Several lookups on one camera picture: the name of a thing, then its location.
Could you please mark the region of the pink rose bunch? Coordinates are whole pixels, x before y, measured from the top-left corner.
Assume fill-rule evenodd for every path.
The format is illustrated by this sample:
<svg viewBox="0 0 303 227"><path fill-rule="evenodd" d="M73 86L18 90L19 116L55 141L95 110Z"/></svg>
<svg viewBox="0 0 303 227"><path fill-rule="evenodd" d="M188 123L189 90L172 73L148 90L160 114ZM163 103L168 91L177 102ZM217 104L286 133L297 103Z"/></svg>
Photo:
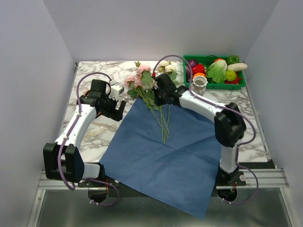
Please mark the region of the pink rose bunch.
<svg viewBox="0 0 303 227"><path fill-rule="evenodd" d="M128 89L127 94L133 98L141 98L147 108L155 116L161 127L162 142L165 143L168 139L168 123L163 115L163 108L156 105L156 98L153 89L155 81L152 78L151 68L148 65L142 64L139 61L135 62L136 74L125 79L125 85Z"/></svg>

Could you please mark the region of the dark blue wrapping sheet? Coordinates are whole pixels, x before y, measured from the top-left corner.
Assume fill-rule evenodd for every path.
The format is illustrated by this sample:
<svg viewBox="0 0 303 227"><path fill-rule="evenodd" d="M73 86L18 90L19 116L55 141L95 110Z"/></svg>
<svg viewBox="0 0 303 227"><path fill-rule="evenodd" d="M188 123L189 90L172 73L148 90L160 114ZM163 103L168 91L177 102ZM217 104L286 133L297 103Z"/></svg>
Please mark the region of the dark blue wrapping sheet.
<svg viewBox="0 0 303 227"><path fill-rule="evenodd" d="M203 219L221 158L214 124L198 113L165 106L169 136L137 99L100 162L106 175L145 195Z"/></svg>

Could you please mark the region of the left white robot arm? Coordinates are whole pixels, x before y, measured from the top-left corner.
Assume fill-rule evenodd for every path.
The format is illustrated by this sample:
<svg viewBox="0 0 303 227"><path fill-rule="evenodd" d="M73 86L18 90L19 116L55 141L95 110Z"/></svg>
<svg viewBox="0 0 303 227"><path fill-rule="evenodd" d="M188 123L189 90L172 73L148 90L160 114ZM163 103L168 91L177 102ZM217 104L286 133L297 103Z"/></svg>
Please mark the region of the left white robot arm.
<svg viewBox="0 0 303 227"><path fill-rule="evenodd" d="M79 148L94 119L104 116L117 122L122 120L126 102L122 101L119 107L116 105L123 91L122 85L92 80L90 90L80 96L80 103L63 133L54 143L46 143L43 148L47 179L71 183L89 179L95 187L104 183L104 166L100 163L83 162Z"/></svg>

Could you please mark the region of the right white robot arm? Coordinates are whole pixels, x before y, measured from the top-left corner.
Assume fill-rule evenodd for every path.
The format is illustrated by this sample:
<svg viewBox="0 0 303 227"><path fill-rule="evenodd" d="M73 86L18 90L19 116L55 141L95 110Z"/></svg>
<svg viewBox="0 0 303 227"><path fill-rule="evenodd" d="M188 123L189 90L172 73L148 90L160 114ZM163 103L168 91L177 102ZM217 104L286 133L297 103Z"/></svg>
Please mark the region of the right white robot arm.
<svg viewBox="0 0 303 227"><path fill-rule="evenodd" d="M239 178L239 167L236 164L236 145L243 138L246 124L239 115L235 103L223 105L204 98L207 79L203 76L194 77L189 88L172 82L168 74L161 74L154 78L153 89L156 105L175 105L192 110L214 123L215 137L222 146L220 167L217 181L222 185L229 185Z"/></svg>

